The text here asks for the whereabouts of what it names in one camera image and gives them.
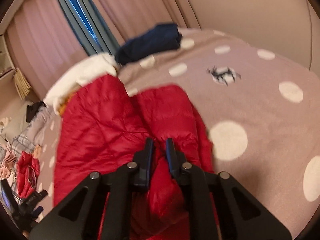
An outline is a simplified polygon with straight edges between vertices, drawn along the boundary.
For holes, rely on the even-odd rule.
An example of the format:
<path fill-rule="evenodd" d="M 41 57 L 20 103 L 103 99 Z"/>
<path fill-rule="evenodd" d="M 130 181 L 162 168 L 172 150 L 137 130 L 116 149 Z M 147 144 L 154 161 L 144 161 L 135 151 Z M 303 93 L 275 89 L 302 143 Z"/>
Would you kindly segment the red puffer jacket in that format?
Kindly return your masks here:
<path fill-rule="evenodd" d="M 152 138 L 155 151 L 147 193 L 132 200 L 131 239 L 188 239 L 189 218 L 172 179 L 165 141 L 187 161 L 212 172 L 212 142 L 197 109 L 176 85 L 129 96 L 123 83 L 105 75 L 79 89 L 62 116 L 54 170 L 54 205 L 86 176 L 114 172 Z"/>
<path fill-rule="evenodd" d="M 17 163 L 17 192 L 20 198 L 25 199 L 35 191 L 39 174 L 39 160 L 23 151 Z"/>

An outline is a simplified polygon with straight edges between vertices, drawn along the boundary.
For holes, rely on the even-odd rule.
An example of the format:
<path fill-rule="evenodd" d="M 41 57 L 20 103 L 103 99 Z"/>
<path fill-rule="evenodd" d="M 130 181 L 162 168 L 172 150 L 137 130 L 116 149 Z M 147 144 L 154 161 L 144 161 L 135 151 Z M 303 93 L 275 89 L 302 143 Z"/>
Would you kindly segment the pink folded clothes pile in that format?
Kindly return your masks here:
<path fill-rule="evenodd" d="M 16 177 L 17 156 L 11 144 L 1 144 L 1 179 Z"/>

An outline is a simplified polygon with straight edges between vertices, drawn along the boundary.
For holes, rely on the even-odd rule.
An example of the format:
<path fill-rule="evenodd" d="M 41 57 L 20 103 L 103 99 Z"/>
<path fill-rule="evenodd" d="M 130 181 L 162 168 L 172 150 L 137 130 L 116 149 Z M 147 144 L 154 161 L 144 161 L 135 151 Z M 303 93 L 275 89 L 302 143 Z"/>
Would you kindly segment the folded red puffer jacket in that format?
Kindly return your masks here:
<path fill-rule="evenodd" d="M 17 192 L 20 198 L 25 199 L 35 191 L 39 174 L 39 160 L 23 151 L 17 163 Z"/>

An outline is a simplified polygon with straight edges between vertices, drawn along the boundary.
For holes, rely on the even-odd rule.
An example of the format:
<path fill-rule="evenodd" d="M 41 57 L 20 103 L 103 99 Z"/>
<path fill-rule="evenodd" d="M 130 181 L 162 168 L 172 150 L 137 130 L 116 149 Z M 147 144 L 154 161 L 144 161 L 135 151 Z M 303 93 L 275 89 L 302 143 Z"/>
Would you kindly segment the grey lavender quilt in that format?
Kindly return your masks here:
<path fill-rule="evenodd" d="M 27 139 L 34 145 L 42 145 L 44 132 L 54 116 L 50 107 L 41 107 L 25 130 Z"/>

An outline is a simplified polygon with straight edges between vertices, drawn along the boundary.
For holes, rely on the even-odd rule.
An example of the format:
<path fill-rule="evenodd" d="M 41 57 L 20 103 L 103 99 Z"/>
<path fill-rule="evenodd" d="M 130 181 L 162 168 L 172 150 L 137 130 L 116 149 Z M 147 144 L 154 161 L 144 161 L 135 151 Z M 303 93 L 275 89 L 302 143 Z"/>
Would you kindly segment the sage green pillow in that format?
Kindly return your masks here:
<path fill-rule="evenodd" d="M 27 128 L 29 125 L 27 122 L 27 106 L 32 104 L 32 102 L 26 101 L 13 118 L 1 118 L 1 137 L 4 140 L 12 142 Z"/>

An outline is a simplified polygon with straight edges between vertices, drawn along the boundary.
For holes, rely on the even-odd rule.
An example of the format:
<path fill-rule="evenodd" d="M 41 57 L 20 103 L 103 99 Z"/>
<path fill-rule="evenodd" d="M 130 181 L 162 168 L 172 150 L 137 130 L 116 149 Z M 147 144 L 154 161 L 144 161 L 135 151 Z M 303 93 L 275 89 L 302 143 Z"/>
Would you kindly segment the black garment on bed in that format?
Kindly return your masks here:
<path fill-rule="evenodd" d="M 28 105 L 26 108 L 26 122 L 30 123 L 34 116 L 38 113 L 39 109 L 45 106 L 46 105 L 43 101 L 35 102 L 31 106 Z"/>

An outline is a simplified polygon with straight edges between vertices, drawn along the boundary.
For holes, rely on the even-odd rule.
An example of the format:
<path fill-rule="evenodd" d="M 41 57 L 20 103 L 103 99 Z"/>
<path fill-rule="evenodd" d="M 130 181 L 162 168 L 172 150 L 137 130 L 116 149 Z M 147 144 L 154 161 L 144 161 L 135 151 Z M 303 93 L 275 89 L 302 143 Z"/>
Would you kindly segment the polka dot brown bedspread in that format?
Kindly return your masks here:
<path fill-rule="evenodd" d="M 319 207 L 319 78 L 271 51 L 214 30 L 184 30 L 180 49 L 121 68 L 129 96 L 181 87 L 212 142 L 213 172 L 229 172 L 299 239 Z M 37 188 L 55 205 L 54 170 L 62 126 L 47 126 Z"/>

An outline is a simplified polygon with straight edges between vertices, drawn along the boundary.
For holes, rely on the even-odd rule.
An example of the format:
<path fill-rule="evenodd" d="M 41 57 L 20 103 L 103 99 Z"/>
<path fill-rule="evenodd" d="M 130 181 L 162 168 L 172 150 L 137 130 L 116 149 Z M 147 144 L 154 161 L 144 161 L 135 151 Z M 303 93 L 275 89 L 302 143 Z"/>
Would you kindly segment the pleated beige lampshade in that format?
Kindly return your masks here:
<path fill-rule="evenodd" d="M 31 85 L 25 78 L 25 75 L 18 68 L 15 70 L 13 80 L 18 96 L 21 100 L 24 100 L 31 91 Z"/>

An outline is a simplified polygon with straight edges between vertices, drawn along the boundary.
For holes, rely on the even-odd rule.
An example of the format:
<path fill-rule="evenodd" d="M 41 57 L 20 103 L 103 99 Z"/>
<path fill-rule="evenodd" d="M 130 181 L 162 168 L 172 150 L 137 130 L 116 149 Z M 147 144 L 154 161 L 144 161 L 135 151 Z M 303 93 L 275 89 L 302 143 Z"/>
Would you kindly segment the white plush goose toy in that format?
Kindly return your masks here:
<path fill-rule="evenodd" d="M 71 92 L 106 74 L 116 76 L 117 70 L 118 64 L 114 56 L 108 53 L 89 56 L 67 70 L 48 90 L 43 101 L 57 114 L 58 109 Z"/>

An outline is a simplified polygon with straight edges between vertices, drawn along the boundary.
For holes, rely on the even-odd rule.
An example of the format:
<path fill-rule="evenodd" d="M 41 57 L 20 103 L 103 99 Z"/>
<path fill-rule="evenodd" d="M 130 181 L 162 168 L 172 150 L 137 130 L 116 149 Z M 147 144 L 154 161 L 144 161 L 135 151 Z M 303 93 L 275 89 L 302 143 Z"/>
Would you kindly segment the pink curtain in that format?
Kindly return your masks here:
<path fill-rule="evenodd" d="M 39 98 L 71 66 L 159 23 L 200 26 L 188 0 L 24 0 L 4 39 L 17 69 Z"/>

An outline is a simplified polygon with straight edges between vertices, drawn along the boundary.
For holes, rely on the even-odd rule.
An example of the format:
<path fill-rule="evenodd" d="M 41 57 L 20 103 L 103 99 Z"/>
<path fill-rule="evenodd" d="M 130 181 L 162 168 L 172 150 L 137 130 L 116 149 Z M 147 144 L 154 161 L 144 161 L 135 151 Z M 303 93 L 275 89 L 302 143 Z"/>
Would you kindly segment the grey-blue inner curtain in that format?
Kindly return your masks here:
<path fill-rule="evenodd" d="M 116 53 L 119 43 L 92 0 L 58 0 L 76 38 L 87 55 Z"/>

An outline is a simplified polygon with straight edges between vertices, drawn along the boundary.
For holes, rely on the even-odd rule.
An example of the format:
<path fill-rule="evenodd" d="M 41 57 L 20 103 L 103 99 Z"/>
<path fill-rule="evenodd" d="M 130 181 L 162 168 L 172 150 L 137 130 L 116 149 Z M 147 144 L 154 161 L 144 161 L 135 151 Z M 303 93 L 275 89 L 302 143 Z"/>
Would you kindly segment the folded navy garment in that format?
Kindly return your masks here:
<path fill-rule="evenodd" d="M 115 61 L 124 66 L 145 57 L 181 47 L 183 35 L 176 23 L 163 23 L 154 26 L 146 33 L 126 41 L 116 52 Z"/>

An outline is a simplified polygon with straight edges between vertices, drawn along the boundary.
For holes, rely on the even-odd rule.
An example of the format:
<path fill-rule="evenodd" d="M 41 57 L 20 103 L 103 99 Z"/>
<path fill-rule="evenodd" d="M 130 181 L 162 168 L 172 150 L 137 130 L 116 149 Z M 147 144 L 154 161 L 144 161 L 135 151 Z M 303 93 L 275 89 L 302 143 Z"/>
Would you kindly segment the white wall shelf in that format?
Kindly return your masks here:
<path fill-rule="evenodd" d="M 9 54 L 9 50 L 4 35 L 1 35 L 0 41 L 0 64 L 1 64 L 1 80 L 4 80 L 10 74 L 16 72 L 16 68 Z"/>

